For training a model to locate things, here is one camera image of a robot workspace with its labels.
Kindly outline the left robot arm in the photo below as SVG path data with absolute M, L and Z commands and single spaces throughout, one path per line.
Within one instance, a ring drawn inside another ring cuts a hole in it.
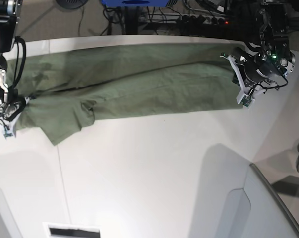
M 285 78 L 293 72 L 295 55 L 290 51 L 285 7 L 276 0 L 261 0 L 255 12 L 254 41 L 256 47 L 246 42 L 255 54 L 240 47 L 232 51 L 241 79 L 246 87 L 269 82 L 274 76 Z

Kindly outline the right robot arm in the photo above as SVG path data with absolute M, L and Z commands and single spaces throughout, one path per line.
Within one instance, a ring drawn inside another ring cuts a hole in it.
M 16 28 L 20 20 L 21 0 L 0 0 L 0 119 L 12 122 L 25 108 L 27 101 L 18 95 L 16 89 L 26 62 L 26 43 L 16 36 Z M 17 63 L 19 71 L 14 72 L 11 85 L 7 84 L 8 64 L 4 53 L 10 52 L 14 45 L 22 46 L 22 60 Z

